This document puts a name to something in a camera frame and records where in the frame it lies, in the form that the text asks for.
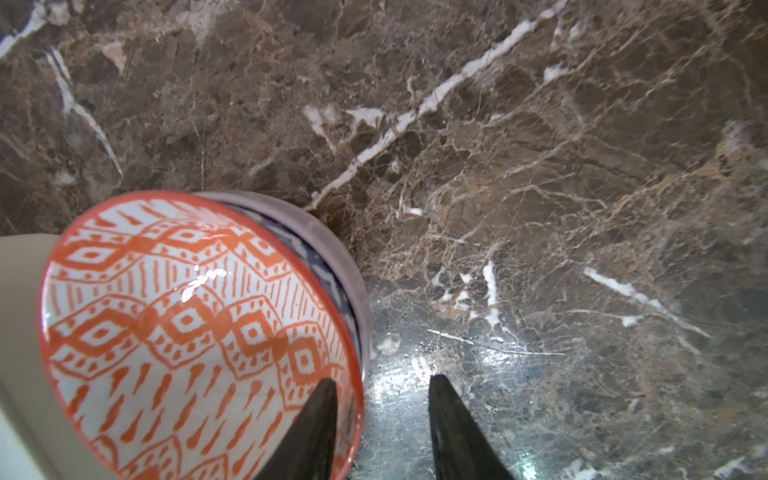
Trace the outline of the red patterned bowl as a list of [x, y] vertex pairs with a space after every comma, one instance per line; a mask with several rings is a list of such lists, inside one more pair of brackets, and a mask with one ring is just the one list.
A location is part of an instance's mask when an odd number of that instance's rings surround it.
[[252, 479], [324, 378], [332, 477], [364, 418], [364, 376], [309, 267], [256, 221], [171, 191], [105, 201], [55, 244], [42, 358], [83, 440], [122, 479]]

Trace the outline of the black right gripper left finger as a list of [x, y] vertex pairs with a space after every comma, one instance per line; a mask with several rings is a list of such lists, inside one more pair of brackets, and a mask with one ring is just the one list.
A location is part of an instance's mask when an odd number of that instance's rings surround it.
[[330, 479], [337, 414], [336, 384], [330, 378], [324, 378], [254, 479]]

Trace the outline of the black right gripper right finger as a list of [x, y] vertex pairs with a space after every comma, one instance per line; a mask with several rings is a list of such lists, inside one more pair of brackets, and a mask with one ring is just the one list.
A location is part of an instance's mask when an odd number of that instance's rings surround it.
[[514, 479], [445, 375], [430, 379], [428, 411], [436, 479]]

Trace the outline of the purple bowl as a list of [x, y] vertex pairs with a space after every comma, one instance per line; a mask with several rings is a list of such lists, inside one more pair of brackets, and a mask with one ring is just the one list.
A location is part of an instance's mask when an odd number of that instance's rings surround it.
[[369, 295], [355, 260], [336, 235], [313, 215], [274, 197], [240, 191], [199, 195], [256, 221], [309, 267], [341, 314], [366, 377], [373, 327]]

